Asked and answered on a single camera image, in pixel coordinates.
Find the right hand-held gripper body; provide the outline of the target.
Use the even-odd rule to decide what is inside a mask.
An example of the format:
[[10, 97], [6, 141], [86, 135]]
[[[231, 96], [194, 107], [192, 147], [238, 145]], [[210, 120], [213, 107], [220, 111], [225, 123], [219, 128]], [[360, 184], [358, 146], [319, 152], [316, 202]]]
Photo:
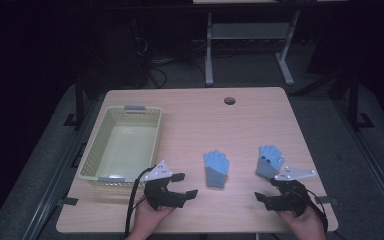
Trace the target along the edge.
[[315, 170], [286, 166], [274, 177], [280, 181], [280, 186], [276, 187], [280, 195], [268, 197], [269, 202], [265, 203], [266, 209], [292, 211], [297, 216], [302, 215], [310, 205], [311, 200], [307, 188], [301, 183], [301, 180], [316, 175]]

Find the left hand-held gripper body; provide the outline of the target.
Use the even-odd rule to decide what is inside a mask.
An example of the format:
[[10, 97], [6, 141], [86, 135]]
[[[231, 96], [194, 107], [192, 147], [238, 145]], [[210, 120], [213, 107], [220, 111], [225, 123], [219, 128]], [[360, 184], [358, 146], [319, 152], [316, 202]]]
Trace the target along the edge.
[[161, 160], [149, 173], [142, 177], [145, 182], [145, 197], [148, 204], [155, 210], [162, 206], [182, 208], [185, 204], [185, 193], [168, 190], [173, 174], [166, 161]]

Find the blue knit glove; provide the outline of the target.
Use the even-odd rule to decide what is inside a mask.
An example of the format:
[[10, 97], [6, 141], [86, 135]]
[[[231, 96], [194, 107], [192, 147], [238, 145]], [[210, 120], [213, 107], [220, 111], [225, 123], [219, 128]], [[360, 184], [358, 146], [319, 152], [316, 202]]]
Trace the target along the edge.
[[214, 150], [204, 153], [203, 159], [205, 164], [206, 186], [224, 189], [230, 167], [230, 161], [226, 155], [218, 150]]
[[274, 145], [260, 146], [258, 151], [255, 173], [265, 179], [274, 178], [285, 162], [282, 152]]

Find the pale yellow perforated plastic basket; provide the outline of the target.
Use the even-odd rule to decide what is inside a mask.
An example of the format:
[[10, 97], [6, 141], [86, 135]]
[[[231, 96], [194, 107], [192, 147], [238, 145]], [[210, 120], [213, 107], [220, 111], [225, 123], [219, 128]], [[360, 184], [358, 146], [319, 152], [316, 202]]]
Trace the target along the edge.
[[93, 185], [132, 186], [155, 164], [161, 118], [157, 107], [108, 107], [85, 149], [78, 177]]

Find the person's left hand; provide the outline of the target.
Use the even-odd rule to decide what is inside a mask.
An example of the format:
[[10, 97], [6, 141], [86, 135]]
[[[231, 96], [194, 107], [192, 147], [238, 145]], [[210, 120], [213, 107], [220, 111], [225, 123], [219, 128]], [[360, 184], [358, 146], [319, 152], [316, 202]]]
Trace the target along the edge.
[[146, 200], [141, 200], [136, 206], [132, 232], [153, 233], [161, 222], [173, 211], [173, 207], [166, 206], [159, 207], [155, 210]]

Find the person's right hand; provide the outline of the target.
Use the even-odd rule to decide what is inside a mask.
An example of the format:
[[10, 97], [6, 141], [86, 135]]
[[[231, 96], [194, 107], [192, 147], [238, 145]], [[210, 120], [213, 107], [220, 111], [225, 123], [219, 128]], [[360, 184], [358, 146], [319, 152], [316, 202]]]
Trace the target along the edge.
[[284, 211], [278, 211], [277, 214], [298, 240], [300, 240], [299, 237], [305, 235], [326, 236], [322, 220], [311, 207], [307, 207], [306, 211], [299, 217], [293, 217]]

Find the black table edge bracket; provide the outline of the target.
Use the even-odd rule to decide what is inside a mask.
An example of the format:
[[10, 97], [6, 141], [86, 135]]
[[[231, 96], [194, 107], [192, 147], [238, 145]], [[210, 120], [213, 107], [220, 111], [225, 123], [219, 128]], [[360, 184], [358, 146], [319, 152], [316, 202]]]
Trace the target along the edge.
[[76, 198], [70, 198], [70, 197], [64, 197], [58, 200], [57, 205], [63, 206], [63, 205], [70, 205], [70, 206], [76, 206], [79, 199]]

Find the white metal desk frame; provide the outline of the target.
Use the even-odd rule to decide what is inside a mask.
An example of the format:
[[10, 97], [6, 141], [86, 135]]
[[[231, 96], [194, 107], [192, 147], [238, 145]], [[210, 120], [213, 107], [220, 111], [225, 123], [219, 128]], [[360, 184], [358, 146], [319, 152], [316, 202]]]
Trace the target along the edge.
[[342, 2], [346, 0], [192, 0], [195, 6], [226, 7], [250, 10], [261, 6], [280, 7], [285, 10], [291, 7], [291, 17], [288, 21], [264, 22], [233, 22], [219, 23], [213, 21], [214, 10], [207, 13], [206, 53], [205, 53], [205, 84], [214, 84], [212, 43], [214, 40], [282, 40], [283, 48], [275, 54], [278, 67], [287, 85], [294, 85], [294, 79], [287, 65], [287, 54], [297, 28], [302, 7], [316, 6], [324, 3]]

